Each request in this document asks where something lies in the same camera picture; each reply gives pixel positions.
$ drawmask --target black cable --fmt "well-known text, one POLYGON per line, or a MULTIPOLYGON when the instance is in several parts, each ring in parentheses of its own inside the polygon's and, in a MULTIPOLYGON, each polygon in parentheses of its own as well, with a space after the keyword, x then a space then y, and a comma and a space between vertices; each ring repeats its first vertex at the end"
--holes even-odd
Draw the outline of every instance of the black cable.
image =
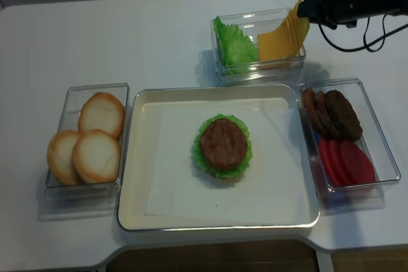
MULTIPOLYGON (((386 16, 387 16, 387 14, 385 14, 385 15, 382 17, 382 33, 384 33, 384 35, 385 35, 385 24, 384 24, 384 21, 385 21, 385 17, 386 17, 386 16)), ((367 34, 367 30, 368 30, 368 25, 369 25, 369 24, 370 24, 370 17, 367 19, 367 26, 366 26, 366 28, 365 28, 364 35, 363 35, 363 44, 364 44, 365 50, 367 50, 368 52, 376 52, 376 51, 380 50, 380 49, 384 46, 385 38, 382 39, 381 46, 378 47, 378 49, 376 49, 376 50, 371 49, 371 48, 367 45, 367 41, 366 41, 366 39, 365 39, 365 35, 367 34)))
POLYGON ((358 48, 353 48, 353 49, 344 49, 344 48, 341 48, 341 47, 339 47, 339 46, 334 45, 334 44, 327 38, 326 34, 325 34, 324 31, 323 31, 323 28, 321 27, 321 24, 317 24, 317 25, 319 26, 320 32, 321 32, 321 34, 323 35, 324 39, 327 41, 327 43, 328 43, 330 46, 332 46, 333 48, 335 48, 335 49, 337 49, 337 50, 340 50, 340 51, 342 51, 342 52, 357 52, 357 51, 361 51, 361 50, 367 49, 368 47, 371 47, 371 46, 375 45, 376 43, 378 43, 378 42, 381 41, 382 39, 385 39, 385 38, 387 38, 388 36, 391 36, 391 35, 393 35, 393 34, 395 34, 395 33, 397 33, 397 32, 400 32, 401 30, 404 30, 405 28, 408 28, 408 24, 405 24, 405 25, 403 25, 403 26, 401 26, 401 27, 399 27, 399 28, 396 28, 395 30, 392 30, 391 32, 389 32, 389 33, 387 33, 387 34, 385 34, 385 35, 383 35, 383 36, 380 36, 380 37, 377 38, 375 41, 372 41, 371 43, 369 43, 369 44, 367 44, 367 45, 365 45, 365 46, 358 47, 358 48))
POLYGON ((368 30, 368 25, 369 25, 369 23, 370 23, 370 17, 369 17, 368 20, 367 20, 367 27, 365 28, 365 32, 364 32, 364 35, 363 35, 363 44, 364 44, 364 46, 358 47, 358 48, 352 48, 352 49, 345 49, 345 48, 341 48, 341 47, 339 47, 339 46, 337 46, 337 45, 334 45, 334 43, 332 43, 332 42, 328 39, 328 37, 326 36, 326 34, 324 33, 323 28, 321 27, 321 24, 320 24, 319 22, 317 22, 317 25, 319 26, 320 32, 321 32, 321 34, 323 35, 323 38, 326 40, 326 42, 327 42, 330 46, 332 46, 333 48, 335 48, 335 49, 337 49, 337 50, 339 50, 339 51, 341 51, 341 52, 357 52, 357 51, 361 51, 361 50, 364 50, 364 49, 367 50, 367 51, 369 51, 369 52, 376 52, 376 51, 380 50, 380 49, 384 46, 385 39, 386 39, 388 36, 391 36, 391 35, 393 35, 393 34, 395 34, 395 33, 397 33, 397 32, 400 32, 401 30, 404 30, 405 28, 408 28, 408 24, 405 24, 405 25, 403 25, 403 26, 401 26, 401 27, 399 27, 399 28, 396 28, 395 30, 392 30, 392 31, 389 32, 389 33, 385 33, 384 20, 385 20, 385 17, 386 17, 386 16, 387 16, 387 14, 385 14, 385 15, 383 16, 383 18, 382 18, 382 31, 383 31, 384 35, 380 36, 380 37, 377 38, 375 41, 372 41, 371 43, 367 44, 367 41, 366 41, 366 39, 365 39, 365 36, 366 36, 367 30, 368 30), (371 46, 375 45, 376 43, 378 43, 378 42, 381 41, 381 40, 382 40, 381 46, 380 46, 377 50, 373 50, 373 49, 370 48, 371 46))

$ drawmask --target wooden floor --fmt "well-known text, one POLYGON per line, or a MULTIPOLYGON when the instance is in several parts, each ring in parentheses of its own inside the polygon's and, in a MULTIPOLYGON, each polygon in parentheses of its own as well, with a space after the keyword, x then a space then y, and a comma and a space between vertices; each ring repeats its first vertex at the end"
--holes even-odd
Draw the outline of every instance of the wooden floor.
MULTIPOLYGON (((408 248, 332 255, 335 272, 408 272, 408 248)), ((318 272, 313 249, 295 241, 228 243, 128 251, 109 272, 318 272)))

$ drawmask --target green lettuce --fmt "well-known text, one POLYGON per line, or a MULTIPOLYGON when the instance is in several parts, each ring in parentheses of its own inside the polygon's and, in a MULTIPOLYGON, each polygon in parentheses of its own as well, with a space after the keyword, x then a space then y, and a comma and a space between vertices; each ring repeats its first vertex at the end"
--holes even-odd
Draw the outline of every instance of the green lettuce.
POLYGON ((236 118, 233 115, 226 115, 225 116, 225 115, 218 114, 217 116, 214 116, 214 117, 204 121, 204 123, 198 129, 198 135, 197 135, 196 139, 194 140, 193 157, 194 157, 194 160, 195 160, 196 165, 198 166, 198 168, 210 173, 211 175, 216 176, 217 178, 233 178, 235 176, 240 176, 248 168, 249 161, 252 158, 252 144, 251 144, 251 141, 249 140, 249 131, 248 131, 247 126, 240 119, 236 118), (233 123, 235 123, 237 126, 239 126, 239 128, 241 129, 241 131, 245 135, 245 138, 247 139, 247 153, 246 153, 243 161, 240 163, 240 165, 237 168, 231 169, 231 170, 228 170, 228 171, 219 171, 219 170, 211 167, 207 163, 207 161, 205 160, 205 157, 204 157, 203 153, 201 152, 201 148, 200 148, 200 138, 201 138, 201 135, 204 133, 205 129, 212 122, 216 121, 217 119, 221 119, 221 118, 227 118, 227 119, 231 120, 233 123))
POLYGON ((225 25, 217 17, 214 20, 214 31, 218 37, 224 66, 258 60, 258 50, 254 43, 248 36, 244 36, 237 25, 225 25))

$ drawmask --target bread bun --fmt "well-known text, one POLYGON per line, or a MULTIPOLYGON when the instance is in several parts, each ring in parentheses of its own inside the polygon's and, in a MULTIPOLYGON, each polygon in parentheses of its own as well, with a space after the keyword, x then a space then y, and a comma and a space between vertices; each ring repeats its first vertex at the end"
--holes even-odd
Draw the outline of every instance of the bread bun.
POLYGON ((55 178, 64 185, 81 182, 72 163, 72 152, 80 134, 67 130, 55 135, 48 145, 47 162, 55 178))
POLYGON ((118 140, 122 134, 125 110, 112 94, 97 92, 82 107, 78 121, 79 133, 99 129, 118 140))
POLYGON ((119 158, 118 142, 102 130, 86 132, 74 146, 75 169, 87 183, 114 181, 117 178, 119 158))

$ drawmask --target white table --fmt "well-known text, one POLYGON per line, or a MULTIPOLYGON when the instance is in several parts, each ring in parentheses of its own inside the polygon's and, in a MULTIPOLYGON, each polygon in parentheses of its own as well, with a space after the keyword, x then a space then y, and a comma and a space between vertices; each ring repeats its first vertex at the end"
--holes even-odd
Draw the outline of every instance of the white table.
MULTIPOLYGON (((0 271, 89 268, 127 248, 298 238, 317 250, 408 244, 408 31, 381 52, 343 54, 315 25, 305 42, 306 80, 360 78, 402 181, 384 207, 322 215, 308 233, 223 231, 126 233, 112 209, 92 218, 42 215, 46 147, 71 86, 127 82, 130 97, 147 88, 212 85, 210 20, 216 15, 292 6, 297 0, 105 0, 7 8, 0 14, 0 271)), ((406 18, 386 20, 393 29, 406 18)), ((346 47, 357 29, 330 32, 346 47)), ((381 33, 379 19, 369 40, 381 33)))

